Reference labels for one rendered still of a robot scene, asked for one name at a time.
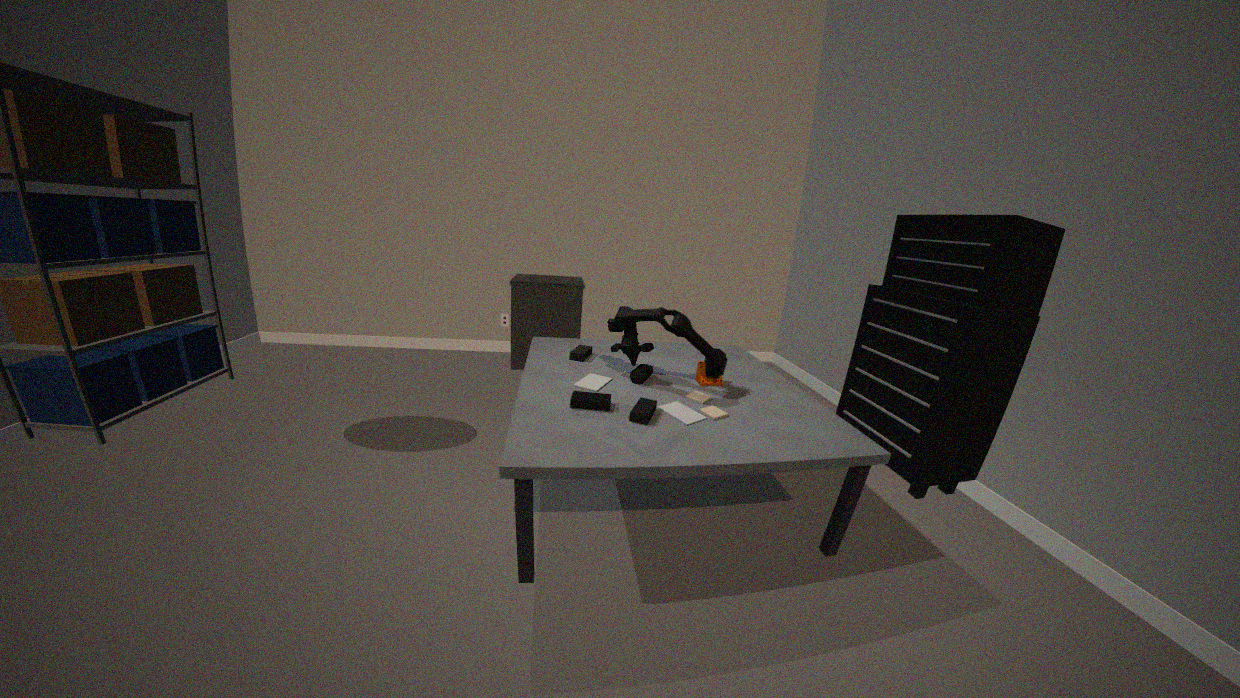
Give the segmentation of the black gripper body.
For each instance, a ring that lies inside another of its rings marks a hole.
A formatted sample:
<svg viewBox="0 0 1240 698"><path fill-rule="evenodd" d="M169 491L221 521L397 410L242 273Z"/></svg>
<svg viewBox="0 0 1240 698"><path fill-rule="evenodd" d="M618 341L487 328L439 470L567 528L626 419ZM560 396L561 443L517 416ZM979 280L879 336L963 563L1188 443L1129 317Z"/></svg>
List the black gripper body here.
<svg viewBox="0 0 1240 698"><path fill-rule="evenodd" d="M637 334L637 332L634 332L634 334L624 334L624 336L626 336L626 338L629 338L629 337L630 337L630 335L632 335L632 338L636 338L636 341L637 341L637 347L636 347L636 348L632 348L632 351L634 351L634 352L639 352L639 351L642 351L642 352L650 352L650 351L652 351L652 350L653 350L653 343L644 343L644 345L639 345L639 337L637 337L637 336L639 336L639 334ZM614 345L611 346L611 352L618 352L618 350L621 350L621 346L620 346L620 343L614 343Z"/></svg>

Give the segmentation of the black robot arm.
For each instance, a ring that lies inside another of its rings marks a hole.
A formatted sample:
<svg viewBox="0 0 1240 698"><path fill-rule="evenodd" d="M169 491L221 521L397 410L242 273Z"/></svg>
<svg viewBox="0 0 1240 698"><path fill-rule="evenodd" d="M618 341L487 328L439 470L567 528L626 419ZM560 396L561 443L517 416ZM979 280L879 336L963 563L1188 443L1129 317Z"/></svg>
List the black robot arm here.
<svg viewBox="0 0 1240 698"><path fill-rule="evenodd" d="M675 316L671 325L663 319L665 315ZM621 306L619 307L615 319L608 320L608 329L610 332L624 331L624 334L634 334L637 332L636 322L639 321L657 321L671 334L687 338L696 350L706 356L706 377L719 379L719 376L723 374L727 362L725 353L722 350L713 348L711 343L707 343L706 340L692 329L689 319L683 312L677 310L667 310L665 307L632 309ZM622 352L630 352L632 348L637 347L637 341L636 338L632 338L632 335L630 335L629 338L622 336L620 346Z"/></svg>

